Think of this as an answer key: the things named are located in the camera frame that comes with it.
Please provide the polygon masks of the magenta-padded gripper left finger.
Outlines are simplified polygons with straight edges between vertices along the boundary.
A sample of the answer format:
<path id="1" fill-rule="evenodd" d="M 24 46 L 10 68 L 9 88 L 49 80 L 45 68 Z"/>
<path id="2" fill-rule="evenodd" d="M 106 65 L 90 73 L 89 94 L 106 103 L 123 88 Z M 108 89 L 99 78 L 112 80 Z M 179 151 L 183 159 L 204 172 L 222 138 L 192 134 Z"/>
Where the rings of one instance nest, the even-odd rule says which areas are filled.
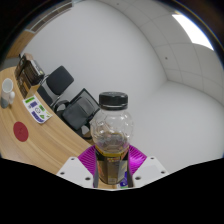
<path id="1" fill-rule="evenodd" d="M 78 157 L 69 157 L 57 176 L 84 188 L 97 188 L 99 176 L 95 147 L 87 148 Z"/>

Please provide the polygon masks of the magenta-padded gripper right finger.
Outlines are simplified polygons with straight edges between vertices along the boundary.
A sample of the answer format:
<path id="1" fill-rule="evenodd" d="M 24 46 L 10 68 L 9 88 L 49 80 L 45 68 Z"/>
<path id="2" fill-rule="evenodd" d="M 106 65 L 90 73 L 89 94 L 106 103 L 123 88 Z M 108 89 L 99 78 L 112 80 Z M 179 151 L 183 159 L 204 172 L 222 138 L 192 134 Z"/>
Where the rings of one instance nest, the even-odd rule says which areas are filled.
<path id="1" fill-rule="evenodd" d="M 147 157 L 131 146 L 128 154 L 127 182 L 129 188 L 140 188 L 168 175 L 155 156 Z"/>

